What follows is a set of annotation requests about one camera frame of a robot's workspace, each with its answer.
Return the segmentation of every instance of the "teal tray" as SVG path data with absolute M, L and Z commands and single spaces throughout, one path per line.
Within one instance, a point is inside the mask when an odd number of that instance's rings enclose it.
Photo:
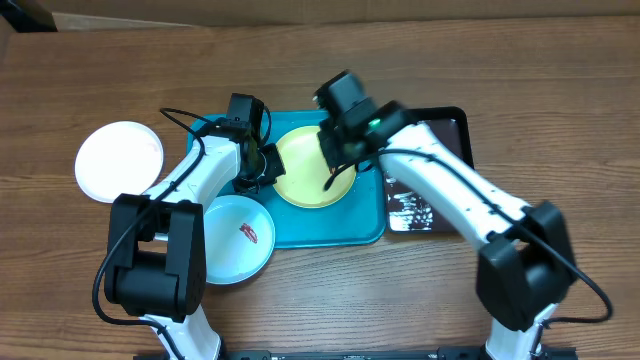
M 224 115 L 207 115 L 215 120 Z M 318 125 L 327 118 L 322 110 L 272 112 L 269 143 L 277 142 L 289 131 L 309 125 Z M 191 126 L 199 129 L 204 124 L 197 120 Z M 262 129 L 267 128 L 263 116 Z M 187 153 L 193 137 L 187 138 Z M 220 196 L 235 194 L 231 183 L 226 184 Z M 382 176 L 376 168 L 356 175 L 349 192 L 335 204 L 321 209 L 303 209 L 286 202 L 273 186 L 260 190 L 259 194 L 242 194 L 264 206 L 276 228 L 276 249 L 344 246 L 370 244 L 378 240 L 386 228 L 384 187 Z

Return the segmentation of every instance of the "white paper plate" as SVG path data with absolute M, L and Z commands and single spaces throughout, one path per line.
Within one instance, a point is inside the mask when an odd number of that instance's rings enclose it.
M 255 275 L 273 253 L 275 234 L 271 215 L 257 201 L 215 198 L 204 215 L 207 282 L 228 285 Z
M 158 178 L 164 153 L 158 136 L 131 121 L 105 125 L 76 156 L 76 181 L 89 197 L 111 203 L 120 194 L 142 194 Z

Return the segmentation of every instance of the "black cable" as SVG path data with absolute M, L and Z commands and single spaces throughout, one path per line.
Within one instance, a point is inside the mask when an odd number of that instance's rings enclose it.
M 269 125 L 267 126 L 267 131 L 264 133 L 264 138 L 262 138 L 262 141 L 260 141 L 260 144 L 258 147 L 263 147 L 267 145 L 267 141 L 269 141 L 269 135 L 271 135 L 271 111 L 269 111 L 269 108 L 267 107 L 267 105 L 264 105 L 264 111 L 267 113 L 267 118 L 269 119 Z
M 524 234 L 527 239 L 530 239 L 531 241 L 536 243 L 536 245 L 538 245 L 541 248 L 543 248 L 547 253 L 549 253 L 554 258 L 556 258 L 560 263 L 562 263 L 562 265 L 564 265 L 569 271 L 571 271 L 573 274 L 575 274 L 580 280 L 584 281 L 584 283 L 587 284 L 591 288 L 591 290 L 593 290 L 600 297 L 600 299 L 604 303 L 605 307 L 607 308 L 607 313 L 605 315 L 597 317 L 597 318 L 557 317 L 557 318 L 547 319 L 547 320 L 545 320 L 545 321 L 543 321 L 541 323 L 542 326 L 541 326 L 540 331 L 542 331 L 542 328 L 549 328 L 549 324 L 556 323 L 556 322 L 595 324 L 595 323 L 605 322 L 605 321 L 611 319 L 611 317 L 613 316 L 613 304 L 611 303 L 611 299 L 609 299 L 609 296 L 607 296 L 607 294 L 604 292 L 604 290 L 602 290 L 602 288 L 600 288 L 600 286 L 598 286 L 598 284 L 596 284 L 595 281 L 591 280 L 591 278 L 589 278 L 585 273 L 583 273 L 575 265 L 573 265 L 571 262 L 569 262 L 569 260 L 567 260 L 564 256 L 560 255 L 555 249 L 553 249 L 551 246 L 549 246 L 549 244 L 547 244 L 542 239 L 540 239 L 537 235 L 535 235 L 533 232 L 529 231 L 527 228 L 522 226 L 522 224 L 519 221 L 516 221 L 516 220 L 512 219 L 509 215 L 507 215 L 504 211 L 502 211 L 502 209 L 498 205 L 496 205 L 493 202 L 491 202 L 491 200 L 489 200 L 489 198 L 487 198 L 482 192 L 480 192 L 480 190 L 478 190 L 475 186 L 473 186 L 473 184 L 471 184 L 471 182 L 469 180 L 467 180 L 464 176 L 462 176 L 460 173 L 458 173 L 451 165 L 449 165 L 448 163 L 442 161 L 441 159 L 439 159 L 438 157 L 436 157 L 433 154 L 426 154 L 426 153 L 423 153 L 423 152 L 419 152 L 419 151 L 415 151 L 415 150 L 406 150 L 406 149 L 379 150 L 378 152 L 375 152 L 373 154 L 365 155 L 365 156 L 362 156 L 362 157 L 360 157 L 358 159 L 350 161 L 349 163 L 347 163 L 347 164 L 343 165 L 342 167 L 338 168 L 333 174 L 331 174 L 331 176 L 329 177 L 329 179 L 325 183 L 324 190 L 325 191 L 328 190 L 329 187 L 331 187 L 331 184 L 333 183 L 333 181 L 336 179 L 336 177 L 338 175 L 340 175 L 343 171 L 348 169 L 349 167 L 351 167 L 351 166 L 353 166 L 353 165 L 355 165 L 357 163 L 360 163 L 362 161 L 365 161 L 365 160 L 372 161 L 375 158 L 379 157 L 380 155 L 389 155 L 389 154 L 401 154 L 401 155 L 419 156 L 419 157 L 422 157 L 422 158 L 424 158 L 424 159 L 426 159 L 428 161 L 435 162 L 438 165 L 440 165 L 443 168 L 445 168 L 449 173 L 451 173 L 458 180 L 460 180 L 480 200 L 482 200 L 482 202 L 485 203 L 494 213 L 499 215 L 505 221 L 507 221 L 510 224 L 512 224 L 516 229 L 518 229 L 522 234 Z
M 104 322 L 107 322 L 107 323 L 113 324 L 113 325 L 125 325 L 125 326 L 146 325 L 146 326 L 153 327 L 153 328 L 157 329 L 158 334 L 162 334 L 162 336 L 164 336 L 164 338 L 167 341 L 167 344 L 169 345 L 169 348 L 171 349 L 173 354 L 179 360 L 184 360 L 185 357 L 182 356 L 182 354 L 180 353 L 180 351 L 176 347 L 175 342 L 171 338 L 171 335 L 169 335 L 169 333 L 167 332 L 166 328 L 164 326 L 162 326 L 162 324 L 160 324 L 160 323 L 158 323 L 156 321 L 153 321 L 153 320 L 124 320 L 124 319 L 112 318 L 102 310 L 102 308 L 100 307 L 100 301 L 99 301 L 100 283 L 102 282 L 102 277 L 104 276 L 104 273 L 106 271 L 107 265 L 109 264 L 109 262 L 113 258 L 113 254 L 115 254 L 117 249 L 120 247 L 120 245 L 124 241 L 124 238 L 131 231 L 133 231 L 133 229 L 135 229 L 140 224 L 140 222 L 142 220 L 144 220 L 149 214 L 151 214 L 151 212 L 153 210 L 155 210 L 155 207 L 162 201 L 162 199 L 164 199 L 170 193 L 175 191 L 175 189 L 178 187 L 178 185 L 180 185 L 180 183 L 182 181 L 184 181 L 184 179 L 186 179 L 187 176 L 189 176 L 189 174 L 191 174 L 193 169 L 196 168 L 198 163 L 200 163 L 200 160 L 202 160 L 202 158 L 205 155 L 205 147 L 204 147 L 204 142 L 202 141 L 202 139 L 190 127 L 188 127 L 184 123 L 180 122 L 179 120 L 177 120 L 173 116 L 169 115 L 169 113 L 177 113 L 177 114 L 181 114 L 181 115 L 187 115 L 187 116 L 191 116 L 191 117 L 194 117 L 196 119 L 203 120 L 203 121 L 206 121 L 206 122 L 209 122 L 209 123 L 214 123 L 213 121 L 211 121 L 209 119 L 206 119 L 206 118 L 204 118 L 202 116 L 199 116 L 199 115 L 196 115 L 196 114 L 192 114 L 192 113 L 189 113 L 189 112 L 183 111 L 183 110 L 178 110 L 178 109 L 162 108 L 162 109 L 160 109 L 160 113 L 162 115 L 164 115 L 165 117 L 167 117 L 169 120 L 173 121 L 175 124 L 179 125 L 183 129 L 185 129 L 187 132 L 189 132 L 194 137 L 194 139 L 196 139 L 196 141 L 198 141 L 198 144 L 200 144 L 200 150 L 198 151 L 198 156 L 196 157 L 194 162 L 191 165 L 189 165 L 189 167 L 182 174 L 180 174 L 180 176 L 178 176 L 178 178 L 175 181 L 173 181 L 173 182 L 171 182 L 169 184 L 167 189 L 165 189 L 160 195 L 158 195 L 158 197 L 156 197 L 155 199 L 151 200 L 149 205 L 142 212 L 140 212 L 140 214 L 138 214 L 138 216 L 135 217 L 135 219 L 131 222 L 131 225 L 129 225 L 129 227 L 127 227 L 127 229 L 122 233 L 122 235 L 120 236 L 118 241 L 116 241 L 116 243 L 113 245 L 113 247 L 111 248 L 109 253 L 105 256 L 104 260 L 102 260 L 102 264 L 100 265 L 100 268 L 98 269 L 98 272 L 96 273 L 96 278 L 93 281 L 93 292 L 92 292 L 91 300 L 92 300 L 92 303 L 93 303 L 93 309 L 95 310 L 95 312 L 98 315 L 98 317 L 100 317 L 100 319 L 102 319 Z
M 364 173 L 364 172 L 367 172 L 367 171 L 369 171 L 369 170 L 373 169 L 373 166 L 374 166 L 374 165 L 373 165 L 373 163 L 372 163 L 372 162 L 370 162 L 370 163 L 369 163 L 369 165 L 367 165 L 364 169 L 360 169 L 360 164 L 362 164 L 362 163 L 357 163 L 357 164 L 355 165 L 355 167 L 356 167 L 356 172 L 357 172 L 357 173 Z

